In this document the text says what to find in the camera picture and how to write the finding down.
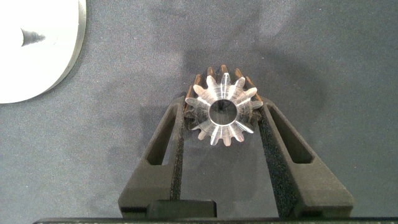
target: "pointed tip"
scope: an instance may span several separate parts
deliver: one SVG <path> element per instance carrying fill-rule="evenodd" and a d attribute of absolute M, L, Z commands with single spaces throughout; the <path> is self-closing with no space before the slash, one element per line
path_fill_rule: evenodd
<path fill-rule="evenodd" d="M 216 80 L 211 75 L 208 75 L 206 78 L 207 86 L 209 88 L 214 88 L 217 85 Z"/>
<path fill-rule="evenodd" d="M 262 101 L 252 101 L 250 102 L 251 106 L 253 107 L 253 109 L 258 109 L 260 107 L 262 107 L 263 103 Z"/>
<path fill-rule="evenodd" d="M 237 78 L 242 78 L 243 77 L 240 69 L 238 69 L 238 68 L 235 69 L 235 75 L 236 75 Z"/>
<path fill-rule="evenodd" d="M 213 67 L 208 67 L 207 68 L 207 76 L 214 76 L 214 70 L 213 70 Z"/>
<path fill-rule="evenodd" d="M 192 97 L 187 97 L 186 99 L 185 99 L 185 102 L 186 103 L 188 103 L 189 105 L 191 105 L 191 106 L 195 106 L 195 105 L 197 105 L 197 99 L 196 98 L 192 98 Z"/>
<path fill-rule="evenodd" d="M 223 137 L 223 142 L 225 146 L 231 145 L 231 138 L 230 137 Z"/>
<path fill-rule="evenodd" d="M 224 73 L 228 73 L 228 69 L 226 68 L 226 65 L 221 65 L 220 75 L 223 75 Z"/>
<path fill-rule="evenodd" d="M 198 135 L 198 139 L 199 140 L 204 140 L 204 138 L 206 137 L 206 132 L 204 132 L 203 130 L 200 131 L 199 135 Z"/>
<path fill-rule="evenodd" d="M 244 92 L 248 98 L 252 98 L 257 93 L 257 88 L 253 87 Z"/>
<path fill-rule="evenodd" d="M 235 136 L 235 138 L 236 138 L 236 140 L 237 140 L 238 142 L 243 142 L 243 141 L 244 141 L 244 137 L 243 137 L 243 134 L 242 134 L 242 133 L 237 134 L 237 135 Z"/>
<path fill-rule="evenodd" d="M 212 146 L 215 146 L 215 145 L 217 145 L 218 140 L 219 140 L 218 137 L 212 136 L 212 137 L 211 137 L 211 140 L 210 140 L 210 144 L 211 144 Z"/>
<path fill-rule="evenodd" d="M 223 73 L 223 77 L 221 79 L 222 85 L 230 85 L 231 84 L 231 77 L 229 76 L 228 72 Z"/>
<path fill-rule="evenodd" d="M 240 129 L 242 129 L 243 131 L 247 131 L 250 134 L 254 133 L 254 128 L 250 125 L 250 124 L 243 124 L 240 123 L 239 121 L 235 121 L 235 123 L 239 126 Z"/>
<path fill-rule="evenodd" d="M 199 96 L 201 96 L 205 92 L 205 90 L 200 85 L 194 85 L 193 90 L 195 90 L 195 93 L 197 93 L 197 95 Z"/>
<path fill-rule="evenodd" d="M 239 78 L 238 80 L 236 80 L 236 82 L 235 82 L 235 86 L 236 86 L 236 88 L 239 88 L 239 89 L 243 89 L 243 86 L 244 86 L 244 83 L 245 83 L 245 81 L 246 81 L 246 79 L 244 78 L 244 77 L 241 77 L 241 78 Z"/>

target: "black plastic bracket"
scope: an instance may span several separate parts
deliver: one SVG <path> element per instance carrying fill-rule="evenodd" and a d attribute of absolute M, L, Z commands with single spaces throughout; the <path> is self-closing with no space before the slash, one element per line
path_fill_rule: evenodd
<path fill-rule="evenodd" d="M 123 217 L 145 217 L 147 206 L 157 200 L 179 200 L 183 152 L 184 97 L 167 108 L 144 157 L 119 197 Z M 162 165 L 169 147 L 168 164 Z"/>
<path fill-rule="evenodd" d="M 206 74 L 215 75 L 212 71 L 210 67 L 205 74 L 197 75 L 195 84 L 205 86 L 202 77 Z M 242 76 L 238 69 L 229 74 L 232 80 L 237 80 Z M 245 87 L 254 87 L 249 77 L 246 77 Z M 278 107 L 259 95 L 254 97 L 264 103 L 264 106 L 255 112 L 255 117 L 258 120 L 279 217 L 349 217 L 354 204 L 353 196 L 305 142 Z M 153 203 L 159 205 L 156 202 L 159 200 L 173 201 L 173 208 L 181 209 L 180 212 L 174 213 L 174 218 L 201 217 L 201 214 L 209 214 L 209 212 L 201 212 L 201 209 L 206 211 L 215 209 L 212 203 L 179 201 L 184 112 L 186 119 L 189 120 L 192 111 L 185 105 L 184 97 L 177 98 L 167 109 L 149 142 L 144 157 L 119 198 L 119 207 L 124 218 L 165 218 L 164 212 L 152 212 L 151 215 L 148 213 L 149 208 L 154 207 Z M 167 147 L 170 150 L 169 163 L 162 165 Z M 197 212 L 184 211 L 189 207 L 178 205 L 178 203 L 189 204 L 191 208 L 197 208 Z"/>

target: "white plate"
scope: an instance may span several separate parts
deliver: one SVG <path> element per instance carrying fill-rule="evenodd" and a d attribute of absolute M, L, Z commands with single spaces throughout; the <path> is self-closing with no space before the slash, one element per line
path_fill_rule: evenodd
<path fill-rule="evenodd" d="M 85 0 L 3 1 L 0 15 L 0 103 L 28 100 L 66 77 L 85 35 Z"/>

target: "gear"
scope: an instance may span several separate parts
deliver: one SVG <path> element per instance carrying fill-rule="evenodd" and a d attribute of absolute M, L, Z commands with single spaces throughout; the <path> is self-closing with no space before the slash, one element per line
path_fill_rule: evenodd
<path fill-rule="evenodd" d="M 216 82 L 216 76 L 222 77 L 220 83 Z M 206 78 L 208 88 L 204 89 L 199 82 L 195 82 L 193 90 L 198 97 L 191 97 L 188 94 L 185 99 L 185 102 L 192 106 L 195 119 L 190 129 L 201 130 L 198 135 L 200 140 L 210 136 L 212 146 L 215 146 L 220 139 L 225 146 L 230 146 L 232 137 L 243 142 L 243 131 L 254 132 L 253 110 L 262 107 L 262 101 L 251 100 L 257 93 L 256 87 L 244 91 L 246 79 L 239 69 L 236 69 L 234 77 L 237 77 L 237 80 L 232 85 L 225 65 L 221 66 L 218 74 L 214 74 L 210 67 Z"/>

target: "transparent gear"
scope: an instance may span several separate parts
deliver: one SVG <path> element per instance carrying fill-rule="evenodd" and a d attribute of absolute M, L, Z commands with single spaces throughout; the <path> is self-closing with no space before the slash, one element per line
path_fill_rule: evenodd
<path fill-rule="evenodd" d="M 240 77 L 234 85 L 225 69 L 220 69 L 221 83 L 208 75 L 207 89 L 194 85 L 193 89 L 198 98 L 187 97 L 185 102 L 193 107 L 195 125 L 191 130 L 200 129 L 198 139 L 210 136 L 210 144 L 215 146 L 222 139 L 225 146 L 231 145 L 231 138 L 243 142 L 243 131 L 253 133 L 253 110 L 262 106 L 262 101 L 251 101 L 257 93 L 253 87 L 243 90 L 246 79 Z"/>

